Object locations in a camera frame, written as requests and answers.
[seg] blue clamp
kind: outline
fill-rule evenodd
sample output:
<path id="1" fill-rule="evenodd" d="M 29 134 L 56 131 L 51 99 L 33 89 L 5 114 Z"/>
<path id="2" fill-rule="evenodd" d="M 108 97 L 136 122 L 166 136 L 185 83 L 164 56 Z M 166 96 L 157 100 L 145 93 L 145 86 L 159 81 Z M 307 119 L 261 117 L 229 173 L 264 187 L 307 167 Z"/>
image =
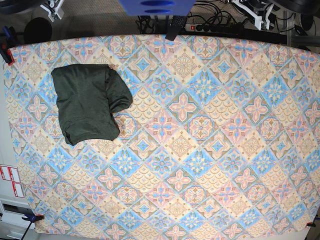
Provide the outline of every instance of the blue clamp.
<path id="1" fill-rule="evenodd" d="M 23 220 L 25 221 L 30 221 L 31 223 L 35 223 L 37 221 L 40 221 L 42 219 L 44 219 L 45 217 L 42 215 L 31 215 L 31 214 L 24 214 L 26 217 L 22 217 Z"/>

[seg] blue object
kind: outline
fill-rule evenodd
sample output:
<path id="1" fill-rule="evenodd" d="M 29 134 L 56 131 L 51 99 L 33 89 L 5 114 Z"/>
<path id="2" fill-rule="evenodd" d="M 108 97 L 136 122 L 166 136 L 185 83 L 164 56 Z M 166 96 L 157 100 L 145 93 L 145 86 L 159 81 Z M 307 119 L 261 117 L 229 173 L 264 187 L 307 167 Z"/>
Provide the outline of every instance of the blue object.
<path id="1" fill-rule="evenodd" d="M 187 16 L 196 0 L 119 0 L 129 16 Z"/>
<path id="2" fill-rule="evenodd" d="M 33 215 L 33 214 L 26 214 L 26 213 L 24 215 L 26 217 L 22 217 L 22 219 L 25 220 L 25 221 L 30 221 L 30 223 L 35 223 L 35 222 L 40 221 L 40 220 L 45 218 L 45 217 L 40 216 L 40 215 L 36 216 L 36 215 Z"/>
<path id="3" fill-rule="evenodd" d="M 11 43 L 12 43 L 14 46 L 17 46 L 18 43 L 17 43 L 17 41 L 15 40 L 14 36 L 12 35 L 10 29 L 9 29 L 7 26 L 4 26 L 4 27 L 2 28 L 2 30 L 3 30 L 6 38 L 7 38 L 9 41 L 11 41 Z"/>

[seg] t-shirt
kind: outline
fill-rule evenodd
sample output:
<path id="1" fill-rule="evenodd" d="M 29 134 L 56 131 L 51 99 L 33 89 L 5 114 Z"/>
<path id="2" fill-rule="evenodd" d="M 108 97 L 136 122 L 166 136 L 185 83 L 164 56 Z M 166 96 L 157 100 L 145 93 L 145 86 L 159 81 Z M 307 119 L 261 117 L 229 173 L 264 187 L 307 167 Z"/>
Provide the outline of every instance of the t-shirt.
<path id="1" fill-rule="evenodd" d="M 67 144 L 113 141 L 120 133 L 112 113 L 127 109 L 132 95 L 108 65 L 74 64 L 52 71 L 59 123 Z"/>

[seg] floral pattern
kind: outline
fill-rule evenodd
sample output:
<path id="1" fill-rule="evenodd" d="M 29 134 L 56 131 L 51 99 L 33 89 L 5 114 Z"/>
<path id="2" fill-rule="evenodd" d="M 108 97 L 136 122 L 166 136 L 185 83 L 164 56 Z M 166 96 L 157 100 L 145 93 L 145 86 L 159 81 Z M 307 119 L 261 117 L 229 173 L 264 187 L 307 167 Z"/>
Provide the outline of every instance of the floral pattern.
<path id="1" fill-rule="evenodd" d="M 320 205 L 320 58 L 263 42 L 114 35 L 25 45 L 4 65 L 36 231 L 105 240 L 301 231 Z M 66 144 L 49 71 L 108 64 L 133 103 L 113 141 Z"/>

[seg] patterned tablecloth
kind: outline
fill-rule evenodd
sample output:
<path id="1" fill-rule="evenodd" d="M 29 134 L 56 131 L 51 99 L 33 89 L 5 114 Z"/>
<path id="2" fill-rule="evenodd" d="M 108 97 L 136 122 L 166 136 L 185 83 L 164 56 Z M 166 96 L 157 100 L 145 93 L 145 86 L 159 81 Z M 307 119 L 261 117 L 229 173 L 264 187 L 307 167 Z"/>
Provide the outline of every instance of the patterned tablecloth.
<path id="1" fill-rule="evenodd" d="M 320 56 L 263 42 L 162 35 L 12 49 L 5 97 L 38 233 L 242 239 L 305 228 L 320 206 Z M 111 64 L 133 95 L 113 142 L 67 145 L 52 69 Z"/>

